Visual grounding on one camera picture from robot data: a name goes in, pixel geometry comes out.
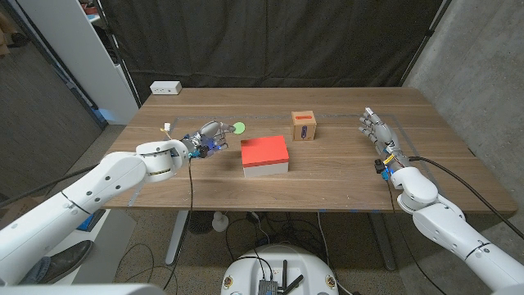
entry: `cardboard box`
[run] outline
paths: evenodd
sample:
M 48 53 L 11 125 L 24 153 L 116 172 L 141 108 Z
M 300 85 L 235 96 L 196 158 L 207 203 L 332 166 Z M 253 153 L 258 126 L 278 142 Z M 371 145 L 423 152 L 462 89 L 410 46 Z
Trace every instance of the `cardboard box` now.
M 314 132 L 317 129 L 317 121 L 313 111 L 292 111 L 293 119 L 293 140 L 305 141 L 313 140 Z
M 242 140 L 240 144 L 245 177 L 287 172 L 289 154 L 282 135 Z
M 12 203 L 9 210 L 7 210 L 6 214 L 0 220 L 0 229 L 8 226 L 11 222 L 17 220 L 38 205 L 39 203 L 31 197 L 25 197 Z

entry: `wire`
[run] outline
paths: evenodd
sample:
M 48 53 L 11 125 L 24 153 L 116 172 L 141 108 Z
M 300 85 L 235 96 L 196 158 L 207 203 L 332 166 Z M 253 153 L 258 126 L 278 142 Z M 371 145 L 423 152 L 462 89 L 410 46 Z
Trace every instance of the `wire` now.
M 256 248 L 253 248 L 253 251 L 255 251 L 256 256 L 259 258 L 260 268 L 262 269 L 262 279 L 265 280 L 265 272 L 264 272 L 264 267 L 262 266 L 262 260 L 260 259 L 259 253 L 256 251 Z
M 273 280 L 273 270 L 271 269 L 271 265 L 269 265 L 269 263 L 264 258 L 255 257 L 255 256 L 243 256 L 243 257 L 238 257 L 235 261 L 239 261 L 242 259 L 248 259 L 248 258 L 249 259 L 258 259 L 259 261 L 265 262 L 265 264 L 268 265 L 269 271 L 270 271 L 269 280 Z
M 89 166 L 89 167 L 86 167 L 86 168 L 83 168 L 83 169 L 80 169 L 80 170 L 77 170 L 77 171 L 72 172 L 72 173 L 69 173 L 69 174 L 67 174 L 67 175 L 64 175 L 64 176 L 60 177 L 59 179 L 54 179 L 54 180 L 52 180 L 52 181 L 50 181 L 50 182 L 48 182 L 48 183 L 46 183 L 46 184 L 40 185 L 40 186 L 37 187 L 37 188 L 31 189 L 31 190 L 28 191 L 28 192 L 22 193 L 22 194 L 20 194 L 20 195 L 18 195 L 18 196 L 16 196 L 16 197 L 12 197 L 12 198 L 10 198 L 9 200 L 0 203 L 0 208 L 3 208 L 3 207 L 5 207 L 5 206 L 7 206 L 7 205 L 9 205 L 9 204 L 11 204 L 11 203 L 13 203 L 13 202 L 16 202 L 16 201 L 18 201 L 18 200 L 20 200 L 20 199 L 22 199 L 22 198 L 24 198 L 24 197 L 27 197 L 27 196 L 29 196 L 30 194 L 33 194 L 33 193 L 39 192 L 39 191 L 41 191 L 41 190 L 44 189 L 44 188 L 50 187 L 50 186 L 52 186 L 52 185 L 54 185 L 54 184 L 58 184 L 58 183 L 61 182 L 62 180 L 66 180 L 66 179 L 69 179 L 69 178 L 74 177 L 74 176 L 76 176 L 76 175 L 80 175 L 80 174 L 82 174 L 82 173 L 88 172 L 88 171 L 92 170 L 94 167 L 96 167 L 97 165 L 98 165 L 98 164 L 93 165 L 93 166 Z
M 271 242 L 269 241 L 269 236 L 268 236 L 268 234 L 267 234 L 266 232 L 264 232 L 264 230 L 262 229 L 262 224 L 260 223 L 260 218 L 259 218 L 259 217 L 256 217 L 256 219 L 259 221 L 259 229 L 260 229 L 260 231 L 261 231 L 262 233 L 265 234 L 265 237 L 266 237 L 266 238 L 268 238 L 268 243 L 271 243 Z
M 498 211 L 497 209 L 495 209 L 493 207 L 493 205 L 491 205 L 486 199 L 484 199 L 482 197 L 482 195 L 479 194 L 479 192 L 477 192 L 471 185 L 469 185 L 464 179 L 461 179 L 458 175 L 456 175 L 455 173 L 451 172 L 451 170 L 445 168 L 444 166 L 442 166 L 441 164 L 435 162 L 435 161 L 432 161 L 430 159 L 426 159 L 425 157 L 409 157 L 409 160 L 410 161 L 426 161 L 440 169 L 442 169 L 444 172 L 446 172 L 447 174 L 453 176 L 456 180 L 458 180 L 461 184 L 463 184 L 466 188 L 468 188 L 476 197 L 478 197 L 479 200 L 481 200 L 481 202 L 484 203 L 484 205 L 486 205 L 488 208 L 490 208 L 490 210 L 495 214 L 497 215 L 506 225 L 509 226 L 510 229 L 513 230 L 513 232 L 515 232 L 515 234 L 517 234 L 519 237 L 521 237 L 523 240 L 524 240 L 524 234 L 522 233 L 522 231 L 520 231 L 515 225 L 513 225 L 509 220 L 507 220 L 504 216 L 502 216 Z
M 341 283 L 337 281 L 337 286 L 338 288 L 341 288 L 342 291 L 346 292 L 347 294 L 349 295 L 353 295 L 353 293 L 351 293 L 350 291 L 348 291 L 346 288 L 342 287 Z
M 235 261 L 235 257 L 233 257 L 233 253 L 231 252 L 231 247 L 229 246 L 229 241 L 228 241 L 228 231 L 229 231 L 229 228 L 230 228 L 232 225 L 236 224 L 236 223 L 237 223 L 238 221 L 240 221 L 240 220 L 246 220 L 246 218 L 237 219 L 237 220 L 233 221 L 232 223 L 230 223 L 230 224 L 228 225 L 228 227 L 226 228 L 226 247 L 228 248 L 228 252 L 229 252 L 229 256 L 231 257 L 231 261 Z
M 116 269 L 119 269 L 120 268 L 120 265 L 122 264 L 122 261 L 124 260 L 124 258 L 136 247 L 138 246 L 144 246 L 147 248 L 147 250 L 149 250 L 149 254 L 151 254 L 151 267 L 148 268 L 147 270 L 144 270 L 142 272 L 140 272 L 139 274 L 142 274 L 148 270 L 151 270 L 151 273 L 149 274 L 149 278 L 147 279 L 147 282 L 151 282 L 151 277 L 153 276 L 153 269 L 155 268 L 155 257 L 153 256 L 153 251 L 151 250 L 151 248 L 149 246 L 147 246 L 145 243 L 136 243 L 134 244 L 133 246 L 131 246 L 131 248 L 126 252 L 124 253 L 124 255 L 122 256 L 122 258 L 120 259 L 120 262 L 118 263 L 118 266 L 116 267 Z
M 317 217 L 318 217 L 318 228 L 320 229 L 320 233 L 322 234 L 322 240 L 324 241 L 324 247 L 326 248 L 326 260 L 327 260 L 327 264 L 329 265 L 328 244 L 326 243 L 326 237 L 324 236 L 324 232 L 322 231 L 322 225 L 320 224 L 320 211 L 317 211 Z
M 189 163 L 187 164 L 187 169 L 189 171 L 189 186 L 191 188 L 191 206 L 189 207 L 189 216 L 187 217 L 189 220 L 191 220 L 191 215 L 193 213 L 193 177 L 191 176 L 191 157 L 189 157 Z M 185 241 L 185 237 L 186 235 L 183 235 L 182 237 L 183 240 L 182 240 L 182 245 L 180 246 L 180 251 L 182 251 L 183 241 Z M 178 291 L 178 280 L 177 280 L 177 276 L 174 274 L 174 270 L 176 268 L 177 268 L 177 265 L 176 264 L 173 265 L 173 269 L 171 270 L 171 275 L 169 276 L 169 279 L 167 280 L 167 282 L 164 285 L 164 290 L 167 288 L 167 286 L 171 282 L 171 279 L 174 277 L 174 281 L 177 284 L 177 291 Z
M 442 291 L 442 289 L 437 286 L 437 284 L 435 284 L 435 282 L 433 282 L 427 275 L 426 275 L 426 272 L 424 272 L 424 270 L 422 270 L 422 267 L 420 267 L 420 265 L 418 264 L 418 261 L 417 259 L 415 259 L 415 255 L 413 255 L 413 252 L 411 252 L 411 248 L 409 247 L 408 245 L 408 241 L 406 241 L 406 237 L 404 236 L 404 231 L 402 230 L 402 227 L 400 227 L 400 224 L 399 224 L 399 220 L 398 220 L 398 217 L 396 215 L 396 212 L 395 212 L 395 205 L 393 205 L 393 192 L 391 191 L 391 186 L 390 186 L 390 183 L 386 181 L 386 184 L 387 184 L 387 189 L 390 191 L 390 198 L 391 198 L 391 208 L 393 208 L 393 215 L 395 216 L 395 222 L 396 222 L 396 226 L 399 227 L 399 230 L 400 230 L 400 234 L 402 235 L 402 239 L 404 240 L 404 244 L 406 245 L 406 247 L 408 248 L 408 252 L 409 252 L 409 255 L 411 256 L 411 258 L 413 259 L 413 261 L 415 262 L 415 265 L 417 265 L 418 267 L 418 270 L 420 270 L 420 272 L 426 277 L 427 280 L 429 280 L 429 282 L 435 286 L 435 288 L 437 288 L 442 294 L 446 295 L 444 291 Z
M 146 269 L 146 270 L 142 270 L 141 272 L 139 272 L 139 273 L 137 273 L 137 274 L 135 274 L 135 275 L 130 276 L 128 279 L 126 279 L 126 280 L 124 281 L 124 283 L 129 282 L 131 279 L 134 279 L 134 278 L 138 277 L 139 275 L 145 273 L 146 271 L 154 270 L 154 269 L 157 269 L 157 268 L 163 268 L 163 269 L 167 269 L 167 270 L 171 271 L 171 269 L 170 269 L 169 267 L 167 267 L 167 266 L 163 266 L 163 265 L 155 266 L 155 267 L 152 267 L 152 268 L 150 267 L 150 268 L 148 268 L 148 269 Z
M 302 222 L 302 223 L 305 223 L 307 225 L 310 225 L 312 228 L 317 230 L 319 237 L 321 235 L 320 229 L 318 229 L 318 227 L 316 225 L 312 224 L 311 222 L 309 222 L 307 220 L 292 219 L 290 213 L 286 212 L 286 217 L 287 217 L 287 220 L 274 220 L 274 219 L 271 219 L 271 217 L 268 214 L 266 216 L 266 218 L 267 218 L 267 221 L 268 221 L 269 228 L 276 235 L 282 235 L 286 240 L 292 241 L 291 244 L 295 244 L 298 247 L 302 247 L 302 248 L 308 250 L 309 252 L 312 252 L 315 255 L 317 255 L 317 256 L 323 258 L 324 260 L 326 260 L 326 252 L 325 252 L 325 248 L 323 248 L 323 242 L 321 242 L 318 238 L 316 238 L 315 234 L 313 234 L 311 231 L 308 231 L 308 230 L 305 230 L 305 229 L 296 229 L 295 226 L 293 225 L 293 223 L 294 222 Z M 271 225 L 270 221 L 283 223 L 281 231 L 280 232 L 277 231 Z M 301 236 L 305 237 L 303 234 L 308 234 L 309 235 L 306 240 L 303 240 L 301 238 Z

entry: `small wooden block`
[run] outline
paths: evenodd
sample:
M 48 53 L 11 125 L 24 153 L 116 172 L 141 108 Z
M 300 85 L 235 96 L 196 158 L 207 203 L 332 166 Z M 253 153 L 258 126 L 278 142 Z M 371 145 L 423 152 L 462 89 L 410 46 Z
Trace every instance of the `small wooden block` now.
M 313 111 L 292 111 L 293 140 L 305 141 L 314 139 L 314 131 L 317 129 L 317 121 Z

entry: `table leg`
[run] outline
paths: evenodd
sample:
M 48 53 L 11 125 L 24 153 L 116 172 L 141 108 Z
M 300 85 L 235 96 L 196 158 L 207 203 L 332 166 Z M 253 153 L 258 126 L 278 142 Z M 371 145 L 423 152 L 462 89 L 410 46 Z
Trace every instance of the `table leg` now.
M 169 241 L 169 248 L 165 256 L 165 264 L 168 266 L 176 265 L 183 240 L 186 236 L 187 226 L 189 225 L 189 211 L 179 211 L 174 222 L 173 233 Z
M 390 240 L 387 236 L 386 225 L 384 224 L 384 219 L 380 213 L 369 213 L 369 221 L 373 227 L 373 232 L 375 233 L 375 239 L 378 243 L 378 248 L 382 254 L 382 259 L 384 259 L 384 266 L 387 270 L 393 271 L 396 269 L 395 258 L 393 257 L 393 251 L 391 250 Z

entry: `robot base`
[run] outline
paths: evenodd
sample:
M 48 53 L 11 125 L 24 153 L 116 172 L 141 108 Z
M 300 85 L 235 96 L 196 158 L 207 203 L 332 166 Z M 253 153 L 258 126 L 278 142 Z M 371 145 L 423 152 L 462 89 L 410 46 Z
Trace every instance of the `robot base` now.
M 283 261 L 287 261 L 287 286 L 300 275 L 304 278 L 291 295 L 337 295 L 338 288 L 335 275 L 329 266 L 320 258 L 306 250 L 288 244 L 271 244 L 256 248 L 259 257 L 265 259 L 273 270 L 273 281 L 277 282 L 279 289 L 282 287 Z M 254 251 L 249 251 L 244 256 L 256 256 Z M 262 261 L 265 278 L 270 280 L 270 271 Z M 262 280 L 262 268 L 258 259 L 241 259 L 234 261 L 226 270 L 221 285 L 221 295 L 247 295 L 259 294 L 259 283 Z M 264 295 L 277 295 L 276 292 Z

